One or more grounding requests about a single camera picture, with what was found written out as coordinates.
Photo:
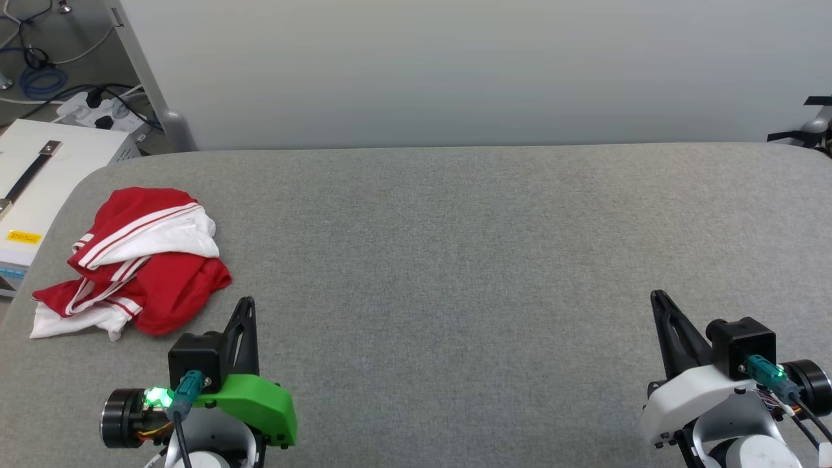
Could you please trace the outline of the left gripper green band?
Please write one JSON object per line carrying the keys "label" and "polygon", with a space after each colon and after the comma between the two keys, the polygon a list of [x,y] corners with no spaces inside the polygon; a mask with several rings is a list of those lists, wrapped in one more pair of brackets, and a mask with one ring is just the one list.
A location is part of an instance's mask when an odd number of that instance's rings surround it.
{"label": "left gripper green band", "polygon": [[146,442],[169,445],[175,439],[172,412],[184,410],[182,421],[196,422],[199,410],[229,415],[267,445],[295,445],[298,423],[291,394],[259,377],[256,305],[241,297],[225,328],[225,361],[229,374],[214,393],[196,385],[193,377],[173,388],[117,389],[101,412],[101,439],[110,449],[136,449]]}

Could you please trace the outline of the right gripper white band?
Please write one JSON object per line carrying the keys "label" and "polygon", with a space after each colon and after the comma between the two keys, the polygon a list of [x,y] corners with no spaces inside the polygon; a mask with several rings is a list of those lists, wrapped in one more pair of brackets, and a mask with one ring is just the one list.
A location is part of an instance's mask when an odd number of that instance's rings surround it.
{"label": "right gripper white band", "polygon": [[711,345],[663,290],[650,294],[666,379],[649,385],[641,433],[660,449],[787,449],[791,421],[815,449],[830,448],[830,379],[808,359],[747,359],[733,378],[711,364]]}

